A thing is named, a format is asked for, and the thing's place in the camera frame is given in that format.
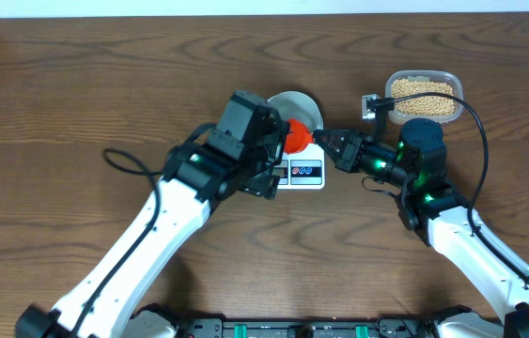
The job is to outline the red measuring scoop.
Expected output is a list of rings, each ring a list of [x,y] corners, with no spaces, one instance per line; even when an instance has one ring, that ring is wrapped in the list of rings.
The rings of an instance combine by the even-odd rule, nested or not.
[[[298,119],[288,120],[289,132],[286,137],[284,152],[296,154],[304,151],[310,144],[314,143],[312,132]]]

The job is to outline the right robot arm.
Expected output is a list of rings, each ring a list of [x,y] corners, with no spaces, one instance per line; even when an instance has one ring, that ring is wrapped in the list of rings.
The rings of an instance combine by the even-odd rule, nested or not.
[[[357,130],[317,130],[315,143],[343,172],[400,189],[395,199],[405,227],[449,259],[496,313],[497,322],[455,306],[428,325],[436,337],[529,337],[529,264],[505,245],[446,177],[447,149],[439,123],[406,122],[390,147]]]

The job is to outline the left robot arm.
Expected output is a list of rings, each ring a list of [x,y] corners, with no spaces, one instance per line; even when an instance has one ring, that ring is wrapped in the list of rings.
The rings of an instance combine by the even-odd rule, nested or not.
[[[235,192],[274,198],[289,124],[263,98],[235,91],[216,123],[170,149],[163,168],[141,161],[152,193],[101,262],[50,311],[29,306],[17,337],[119,337],[177,249]]]

